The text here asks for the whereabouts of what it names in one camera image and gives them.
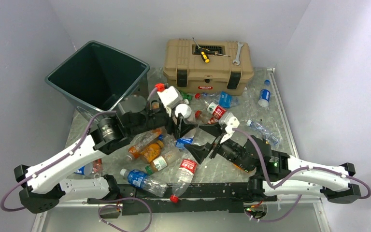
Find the clear plastic jar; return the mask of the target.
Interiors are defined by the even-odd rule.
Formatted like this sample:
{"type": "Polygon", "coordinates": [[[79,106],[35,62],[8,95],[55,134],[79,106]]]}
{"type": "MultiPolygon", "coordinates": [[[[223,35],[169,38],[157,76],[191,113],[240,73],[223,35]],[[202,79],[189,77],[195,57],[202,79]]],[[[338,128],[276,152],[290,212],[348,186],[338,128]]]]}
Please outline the clear plastic jar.
{"type": "Polygon", "coordinates": [[[174,110],[175,115],[178,117],[180,114],[184,117],[184,120],[189,123],[195,123],[195,113],[192,111],[191,107],[187,104],[179,104],[174,110]]]}

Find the crushed Pepsi bottle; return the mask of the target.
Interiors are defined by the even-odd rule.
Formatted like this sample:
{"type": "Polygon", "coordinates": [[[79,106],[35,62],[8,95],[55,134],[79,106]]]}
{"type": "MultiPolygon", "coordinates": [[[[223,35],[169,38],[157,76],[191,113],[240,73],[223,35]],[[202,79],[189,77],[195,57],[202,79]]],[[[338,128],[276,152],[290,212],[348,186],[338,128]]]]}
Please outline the crushed Pepsi bottle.
{"type": "Polygon", "coordinates": [[[158,139],[162,141],[168,149],[176,147],[179,150],[186,150],[185,145],[204,145],[207,143],[207,141],[200,136],[175,139],[172,135],[160,135],[158,139]]]}

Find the small red cap bottle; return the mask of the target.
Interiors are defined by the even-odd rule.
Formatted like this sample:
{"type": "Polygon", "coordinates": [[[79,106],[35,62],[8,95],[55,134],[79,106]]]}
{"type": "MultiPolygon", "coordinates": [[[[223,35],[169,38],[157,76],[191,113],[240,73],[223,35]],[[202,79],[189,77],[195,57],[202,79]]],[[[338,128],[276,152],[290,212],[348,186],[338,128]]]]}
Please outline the small red cap bottle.
{"type": "Polygon", "coordinates": [[[211,113],[208,111],[200,111],[197,110],[195,112],[195,118],[203,122],[204,124],[214,124],[218,122],[218,119],[215,118],[211,113]]]}

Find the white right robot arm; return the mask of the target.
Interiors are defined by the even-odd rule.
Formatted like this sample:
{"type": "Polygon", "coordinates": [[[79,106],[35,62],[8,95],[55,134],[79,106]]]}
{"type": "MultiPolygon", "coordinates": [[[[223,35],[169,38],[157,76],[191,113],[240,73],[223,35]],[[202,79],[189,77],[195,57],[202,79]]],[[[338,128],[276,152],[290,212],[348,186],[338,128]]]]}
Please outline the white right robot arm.
{"type": "Polygon", "coordinates": [[[325,197],[331,203],[349,204],[362,199],[359,183],[354,178],[355,167],[351,163],[326,166],[301,160],[285,152],[273,150],[267,142],[240,129],[247,141],[240,145],[225,138],[225,127],[219,124],[201,125],[201,128],[215,137],[210,144],[186,144],[185,148],[198,163],[207,157],[217,155],[234,164],[249,177],[246,188],[246,202],[255,202],[277,195],[310,195],[325,197]]]}

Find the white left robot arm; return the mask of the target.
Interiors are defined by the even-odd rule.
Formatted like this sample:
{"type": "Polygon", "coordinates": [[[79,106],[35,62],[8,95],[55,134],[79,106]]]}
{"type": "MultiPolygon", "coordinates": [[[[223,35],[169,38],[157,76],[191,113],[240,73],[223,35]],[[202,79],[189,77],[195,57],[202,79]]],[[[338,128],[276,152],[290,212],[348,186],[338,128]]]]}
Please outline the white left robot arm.
{"type": "Polygon", "coordinates": [[[21,209],[37,214],[61,202],[83,198],[113,203],[120,196],[120,188],[112,175],[94,180],[71,180],[68,176],[128,145],[135,135],[163,127],[175,138],[181,138],[195,128],[184,115],[174,115],[164,107],[153,110],[146,104],[126,113],[99,112],[95,118],[100,121],[90,119],[81,138],[71,146],[40,164],[14,169],[21,209]]]}

